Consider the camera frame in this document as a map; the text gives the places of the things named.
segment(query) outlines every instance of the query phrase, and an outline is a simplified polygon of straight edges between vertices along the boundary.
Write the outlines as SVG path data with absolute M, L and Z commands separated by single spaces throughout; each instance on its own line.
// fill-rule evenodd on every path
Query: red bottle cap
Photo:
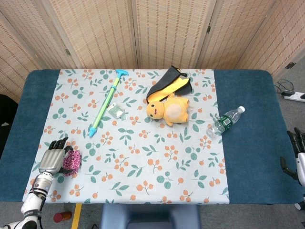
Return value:
M 53 217 L 53 220 L 55 223 L 62 222 L 63 220 L 63 215 L 61 213 L 56 213 Z

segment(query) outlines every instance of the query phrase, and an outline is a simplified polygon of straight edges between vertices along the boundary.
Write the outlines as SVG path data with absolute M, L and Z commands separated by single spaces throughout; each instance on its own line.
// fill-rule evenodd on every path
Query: green bottle label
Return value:
M 220 116 L 217 121 L 224 127 L 225 130 L 229 129 L 233 125 L 232 120 L 226 115 Z

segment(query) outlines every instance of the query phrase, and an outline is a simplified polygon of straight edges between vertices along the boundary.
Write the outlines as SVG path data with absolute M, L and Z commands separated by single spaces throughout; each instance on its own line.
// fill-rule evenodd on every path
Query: green tube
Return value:
M 121 69 L 117 69 L 115 70 L 117 73 L 118 73 L 118 77 L 115 79 L 113 85 L 111 86 L 111 89 L 106 97 L 106 100 L 104 101 L 102 107 L 100 108 L 100 111 L 97 115 L 97 117 L 95 118 L 93 124 L 92 124 L 92 127 L 90 128 L 90 131 L 89 131 L 89 137 L 92 137 L 96 130 L 97 130 L 97 126 L 101 120 L 101 118 L 103 117 L 111 99 L 112 99 L 112 96 L 113 96 L 113 93 L 116 89 L 116 86 L 118 85 L 119 81 L 120 81 L 120 78 L 122 75 L 129 75 L 128 72 L 124 71 L 124 70 L 121 70 Z

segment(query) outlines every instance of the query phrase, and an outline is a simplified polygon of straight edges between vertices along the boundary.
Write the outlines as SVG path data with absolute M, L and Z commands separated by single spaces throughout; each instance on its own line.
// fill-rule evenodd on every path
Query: white bottle cap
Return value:
M 239 106 L 238 108 L 242 110 L 242 113 L 245 111 L 245 108 L 243 106 Z

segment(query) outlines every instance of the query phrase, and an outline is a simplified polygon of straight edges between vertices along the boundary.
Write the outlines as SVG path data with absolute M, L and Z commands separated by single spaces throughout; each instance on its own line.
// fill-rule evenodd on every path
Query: bamboo screen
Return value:
M 0 18 L 0 94 L 18 102 L 26 77 L 39 68 Z
M 135 32 L 141 68 L 194 68 L 214 0 L 135 0 Z
M 241 57 L 237 68 L 276 74 L 305 48 L 305 1 L 278 0 Z
M 0 0 L 0 10 L 24 41 L 52 69 L 69 68 L 67 54 L 33 0 Z
M 274 0 L 220 0 L 216 3 L 198 68 L 235 68 Z
M 50 0 L 84 68 L 136 68 L 128 0 Z

